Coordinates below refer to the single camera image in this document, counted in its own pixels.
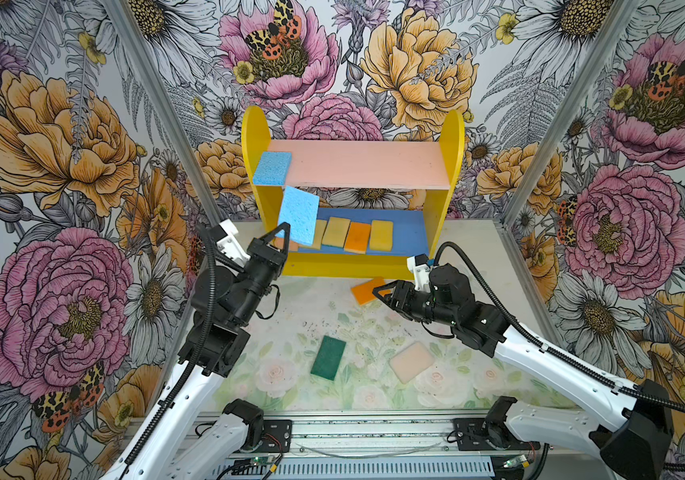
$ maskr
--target green sponge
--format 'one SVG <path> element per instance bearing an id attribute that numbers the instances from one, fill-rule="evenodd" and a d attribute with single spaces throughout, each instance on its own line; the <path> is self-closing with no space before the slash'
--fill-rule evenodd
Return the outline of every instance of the green sponge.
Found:
<path id="1" fill-rule="evenodd" d="M 311 375 L 333 381 L 337 375 L 337 368 L 340 366 L 344 351 L 345 342 L 324 335 L 324 340 L 321 341 L 321 346 L 318 348 L 316 361 L 313 362 L 313 368 L 310 369 Z"/>

